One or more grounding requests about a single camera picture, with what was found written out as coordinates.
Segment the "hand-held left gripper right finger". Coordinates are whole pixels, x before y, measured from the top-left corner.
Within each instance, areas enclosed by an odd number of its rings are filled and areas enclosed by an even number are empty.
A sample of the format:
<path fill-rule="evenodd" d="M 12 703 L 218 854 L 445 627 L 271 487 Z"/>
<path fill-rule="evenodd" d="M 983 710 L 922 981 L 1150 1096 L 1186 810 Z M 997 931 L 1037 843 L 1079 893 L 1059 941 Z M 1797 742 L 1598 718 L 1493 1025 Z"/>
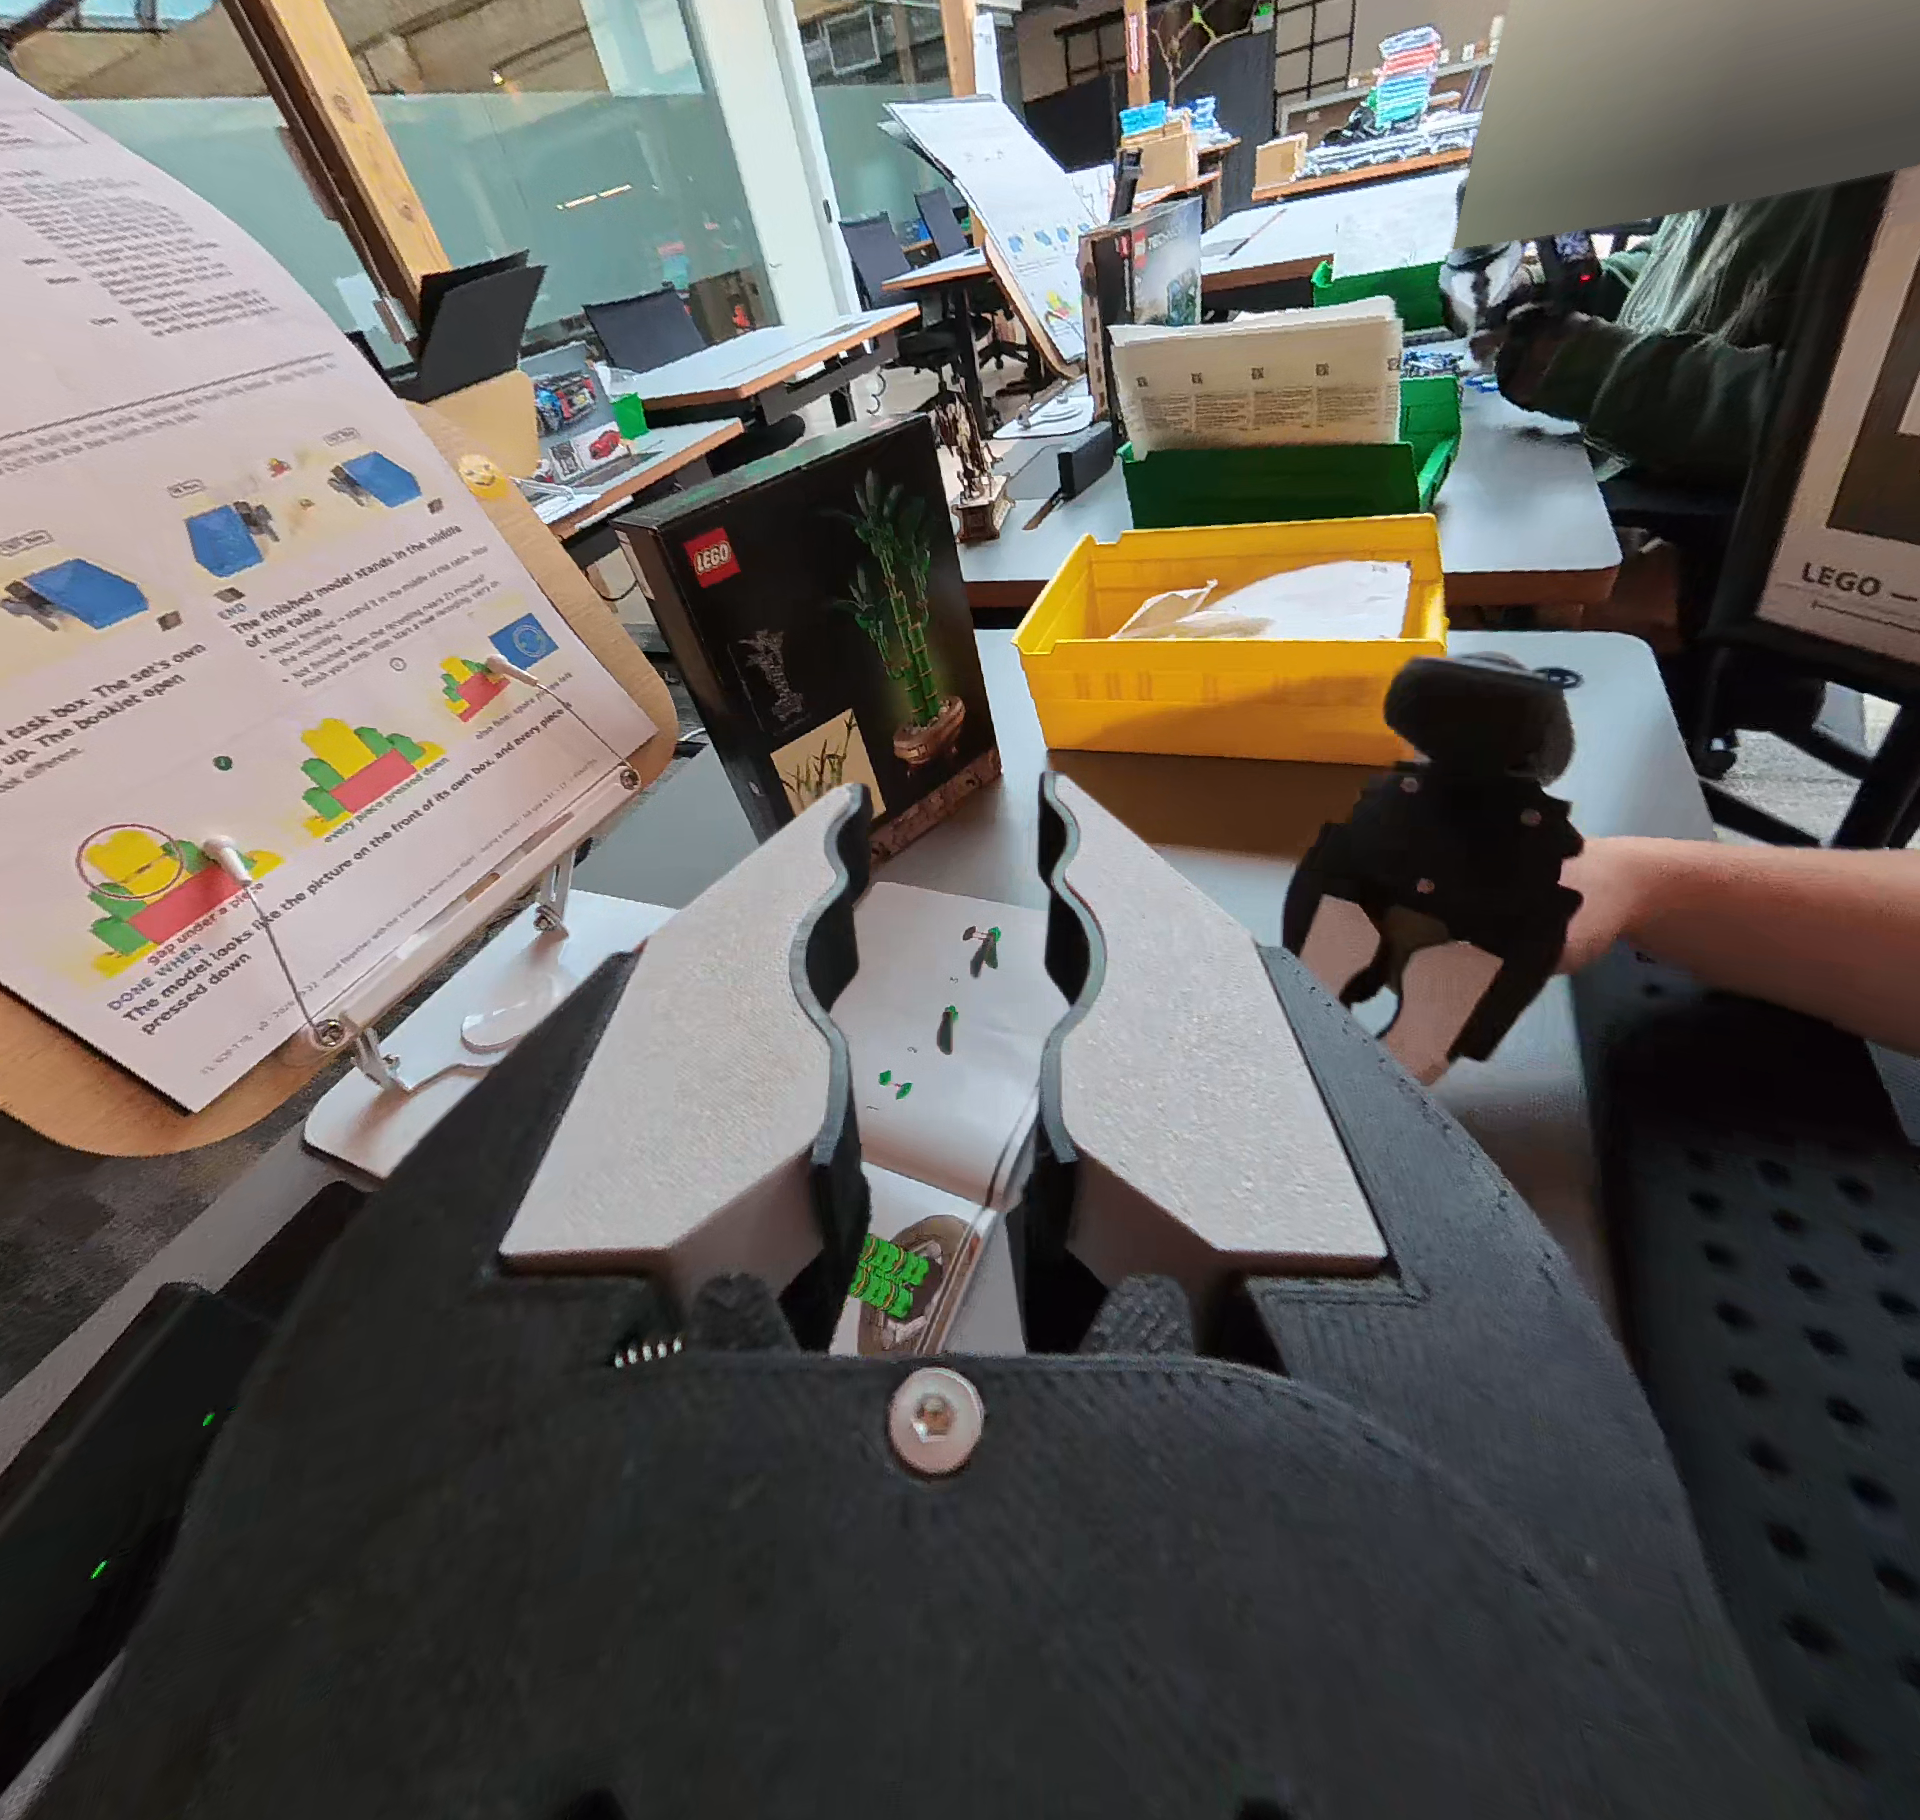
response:
<path fill-rule="evenodd" d="M 1076 1353 L 1129 1278 L 1203 1351 L 1284 1353 L 1281 1305 L 1390 1305 L 1390 1245 L 1255 937 L 1063 771 L 1037 798 L 1044 1040 L 1031 1348 Z"/>

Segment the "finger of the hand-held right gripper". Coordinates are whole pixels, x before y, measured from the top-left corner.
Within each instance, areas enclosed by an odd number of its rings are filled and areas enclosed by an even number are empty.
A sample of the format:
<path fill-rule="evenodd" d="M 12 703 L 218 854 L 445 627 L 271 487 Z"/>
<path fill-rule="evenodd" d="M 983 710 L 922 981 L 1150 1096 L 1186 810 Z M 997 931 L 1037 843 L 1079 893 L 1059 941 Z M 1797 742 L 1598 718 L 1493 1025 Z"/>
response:
<path fill-rule="evenodd" d="M 1322 991 L 1343 1009 L 1356 1009 L 1381 991 L 1396 991 L 1392 943 L 1352 900 L 1320 895 L 1304 937 L 1289 946 Z"/>
<path fill-rule="evenodd" d="M 1427 943 L 1401 964 L 1399 1007 L 1381 1050 L 1421 1087 L 1457 1061 L 1486 1061 L 1514 1025 L 1501 956 L 1466 941 Z"/>

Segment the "yellow plastic bin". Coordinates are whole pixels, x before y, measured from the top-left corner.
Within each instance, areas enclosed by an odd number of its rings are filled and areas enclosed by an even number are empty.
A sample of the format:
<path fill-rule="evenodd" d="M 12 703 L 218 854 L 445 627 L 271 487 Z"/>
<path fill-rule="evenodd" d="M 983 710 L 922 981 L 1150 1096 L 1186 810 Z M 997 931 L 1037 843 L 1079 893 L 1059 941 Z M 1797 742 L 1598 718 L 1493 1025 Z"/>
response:
<path fill-rule="evenodd" d="M 1143 600 L 1227 592 L 1335 560 L 1401 560 L 1410 593 L 1385 642 L 1117 642 Z M 1432 514 L 1265 522 L 1081 539 L 1015 632 L 1052 750 L 1385 767 L 1410 747 L 1383 724 L 1395 676 L 1444 656 L 1448 612 Z"/>

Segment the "person's right forearm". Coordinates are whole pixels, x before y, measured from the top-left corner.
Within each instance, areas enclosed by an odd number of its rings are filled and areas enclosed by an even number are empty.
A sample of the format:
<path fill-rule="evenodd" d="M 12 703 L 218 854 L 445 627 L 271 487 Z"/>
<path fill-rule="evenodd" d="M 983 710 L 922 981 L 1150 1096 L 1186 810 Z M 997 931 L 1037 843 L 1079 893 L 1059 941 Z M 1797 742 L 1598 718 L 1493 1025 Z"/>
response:
<path fill-rule="evenodd" d="M 1720 991 L 1918 1053 L 1914 849 L 1623 840 L 1637 887 L 1626 933 Z"/>

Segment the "black bamboo lego box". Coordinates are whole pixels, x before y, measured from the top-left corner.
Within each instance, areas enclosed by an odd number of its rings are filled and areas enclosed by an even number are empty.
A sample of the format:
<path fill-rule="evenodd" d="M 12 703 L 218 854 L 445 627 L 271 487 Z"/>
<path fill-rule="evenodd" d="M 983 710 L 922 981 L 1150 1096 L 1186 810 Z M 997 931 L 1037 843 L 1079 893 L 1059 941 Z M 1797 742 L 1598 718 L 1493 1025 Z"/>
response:
<path fill-rule="evenodd" d="M 759 840 L 862 785 L 884 861 L 1001 776 L 939 460 L 896 415 L 613 525 Z"/>

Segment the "small lego car box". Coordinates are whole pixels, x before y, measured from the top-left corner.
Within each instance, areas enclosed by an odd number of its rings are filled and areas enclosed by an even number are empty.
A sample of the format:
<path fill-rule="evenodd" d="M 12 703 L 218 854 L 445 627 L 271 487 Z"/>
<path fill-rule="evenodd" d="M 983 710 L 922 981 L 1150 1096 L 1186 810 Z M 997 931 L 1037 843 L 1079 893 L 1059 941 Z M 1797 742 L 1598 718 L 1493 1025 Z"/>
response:
<path fill-rule="evenodd" d="M 529 371 L 534 384 L 541 466 L 534 480 L 583 488 L 632 461 L 613 402 L 592 367 Z"/>

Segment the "person's right hand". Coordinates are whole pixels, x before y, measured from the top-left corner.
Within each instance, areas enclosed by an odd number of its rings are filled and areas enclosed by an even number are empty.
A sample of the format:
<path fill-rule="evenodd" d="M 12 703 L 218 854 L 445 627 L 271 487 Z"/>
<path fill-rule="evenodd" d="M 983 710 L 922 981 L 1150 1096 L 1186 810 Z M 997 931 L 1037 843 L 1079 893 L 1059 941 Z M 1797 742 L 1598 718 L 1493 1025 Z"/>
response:
<path fill-rule="evenodd" d="M 1559 885 L 1577 904 L 1558 972 L 1575 975 L 1632 937 L 1647 870 L 1658 865 L 1658 849 L 1661 843 L 1653 839 L 1606 837 L 1565 861 Z"/>

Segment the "black perforated panel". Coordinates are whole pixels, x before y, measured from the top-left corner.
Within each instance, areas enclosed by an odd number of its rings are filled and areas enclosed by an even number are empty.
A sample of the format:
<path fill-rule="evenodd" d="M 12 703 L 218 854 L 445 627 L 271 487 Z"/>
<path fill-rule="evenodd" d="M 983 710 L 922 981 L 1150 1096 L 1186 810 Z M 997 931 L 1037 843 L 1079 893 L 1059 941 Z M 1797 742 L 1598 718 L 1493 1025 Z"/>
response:
<path fill-rule="evenodd" d="M 1572 984 L 1617 1305 L 1835 1816 L 1918 1813 L 1917 1138 L 1874 1050 L 1617 946 Z"/>

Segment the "instruction sheet on wooden stand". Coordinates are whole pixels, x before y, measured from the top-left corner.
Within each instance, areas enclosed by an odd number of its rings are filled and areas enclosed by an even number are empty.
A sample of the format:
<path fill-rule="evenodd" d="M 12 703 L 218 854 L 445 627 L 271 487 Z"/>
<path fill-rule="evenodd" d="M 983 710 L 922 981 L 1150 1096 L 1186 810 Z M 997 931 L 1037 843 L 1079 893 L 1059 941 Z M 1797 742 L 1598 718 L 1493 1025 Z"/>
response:
<path fill-rule="evenodd" d="M 576 849 L 666 769 L 678 744 L 678 715 L 648 656 L 514 482 L 496 497 L 484 497 L 483 512 L 569 628 L 652 724 L 654 734 L 627 752 L 636 778 L 609 776 L 595 782 L 586 800 L 546 808 L 531 832 L 515 837 L 515 844 L 503 858 L 445 912 L 425 921 L 419 937 L 399 943 L 394 955 L 344 994 L 336 1012 L 324 1014 L 316 1038 L 299 1034 L 281 1044 L 201 1111 L 182 1111 L 169 1103 L 133 1074 L 4 991 L 7 1115 L 63 1147 L 109 1158 L 154 1158 L 230 1138 L 325 1072 L 343 1070 L 350 1061 L 361 1061 L 365 1072 L 382 1081 L 393 1070 L 375 1064 L 384 1053 L 379 1031 L 396 1005 L 419 991 L 491 921 L 515 914 L 520 901 L 551 872 L 567 872 Z"/>

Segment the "stack of coloured bins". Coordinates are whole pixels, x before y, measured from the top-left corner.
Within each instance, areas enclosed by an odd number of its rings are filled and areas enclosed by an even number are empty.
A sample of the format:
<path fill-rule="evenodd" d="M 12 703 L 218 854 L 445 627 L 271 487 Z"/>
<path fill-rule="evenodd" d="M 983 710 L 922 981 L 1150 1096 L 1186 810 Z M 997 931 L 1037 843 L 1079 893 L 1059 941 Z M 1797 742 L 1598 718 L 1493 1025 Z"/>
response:
<path fill-rule="evenodd" d="M 1417 125 L 1426 119 L 1443 60 L 1444 39 L 1432 25 L 1395 31 L 1380 39 L 1380 69 L 1370 94 L 1380 128 Z"/>

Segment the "wooden top desk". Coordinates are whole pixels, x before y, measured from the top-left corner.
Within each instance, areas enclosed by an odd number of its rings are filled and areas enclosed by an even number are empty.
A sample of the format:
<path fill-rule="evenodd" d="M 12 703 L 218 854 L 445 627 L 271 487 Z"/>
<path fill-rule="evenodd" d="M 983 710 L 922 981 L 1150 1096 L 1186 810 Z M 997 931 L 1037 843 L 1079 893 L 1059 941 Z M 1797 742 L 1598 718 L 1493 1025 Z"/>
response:
<path fill-rule="evenodd" d="M 659 488 L 710 478 L 710 461 L 735 446 L 744 424 L 732 415 L 660 426 L 627 451 L 565 478 L 531 478 L 515 487 L 558 536 L 574 536 Z"/>
<path fill-rule="evenodd" d="M 738 417 L 779 424 L 827 398 L 832 422 L 855 422 L 851 386 L 888 367 L 899 335 L 921 323 L 916 303 L 841 316 L 828 325 L 767 325 L 690 353 L 665 367 L 616 378 L 636 392 L 651 424 Z"/>

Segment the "printed instruction sheet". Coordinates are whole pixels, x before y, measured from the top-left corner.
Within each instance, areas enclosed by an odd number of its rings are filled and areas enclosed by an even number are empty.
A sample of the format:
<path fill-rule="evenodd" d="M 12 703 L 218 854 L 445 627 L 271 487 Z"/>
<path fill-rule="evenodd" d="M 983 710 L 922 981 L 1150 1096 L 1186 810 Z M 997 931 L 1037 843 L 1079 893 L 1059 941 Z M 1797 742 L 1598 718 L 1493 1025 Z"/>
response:
<path fill-rule="evenodd" d="M 652 724 L 201 194 L 4 78 L 4 991 L 201 1111 Z"/>
<path fill-rule="evenodd" d="M 1095 223 L 1069 173 L 992 97 L 892 103 L 881 124 L 964 198 L 982 249 L 1046 370 L 1081 374 L 1079 245 Z"/>

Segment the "wooden book stand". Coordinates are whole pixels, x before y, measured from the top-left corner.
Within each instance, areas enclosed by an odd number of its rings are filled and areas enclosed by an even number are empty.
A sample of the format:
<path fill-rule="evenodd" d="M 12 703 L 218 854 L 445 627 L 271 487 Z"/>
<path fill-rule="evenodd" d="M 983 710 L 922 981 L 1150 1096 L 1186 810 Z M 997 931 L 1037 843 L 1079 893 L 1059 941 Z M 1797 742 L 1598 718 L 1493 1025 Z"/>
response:
<path fill-rule="evenodd" d="M 541 422 L 532 378 L 514 367 L 488 381 L 415 404 L 425 435 L 447 461 L 486 460 L 500 473 L 541 473 Z"/>

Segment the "black book stand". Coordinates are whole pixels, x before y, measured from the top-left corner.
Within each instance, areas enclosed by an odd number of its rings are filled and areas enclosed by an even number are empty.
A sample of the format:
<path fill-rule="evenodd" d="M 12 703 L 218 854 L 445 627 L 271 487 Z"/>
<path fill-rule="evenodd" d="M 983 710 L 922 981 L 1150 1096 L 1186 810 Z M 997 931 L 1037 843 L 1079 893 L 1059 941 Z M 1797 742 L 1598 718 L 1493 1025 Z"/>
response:
<path fill-rule="evenodd" d="M 526 251 L 422 274 L 415 370 L 393 380 L 396 396 L 425 404 L 515 370 L 543 276 Z"/>

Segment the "wooden post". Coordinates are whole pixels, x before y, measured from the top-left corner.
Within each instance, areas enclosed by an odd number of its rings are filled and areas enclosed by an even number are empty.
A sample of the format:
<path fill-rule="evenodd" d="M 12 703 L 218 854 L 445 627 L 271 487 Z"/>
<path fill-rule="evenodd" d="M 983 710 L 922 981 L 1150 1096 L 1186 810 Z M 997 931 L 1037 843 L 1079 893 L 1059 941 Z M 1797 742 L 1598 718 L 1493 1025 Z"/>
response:
<path fill-rule="evenodd" d="M 220 0 L 309 179 L 418 345 L 419 285 L 450 262 L 325 0 Z"/>

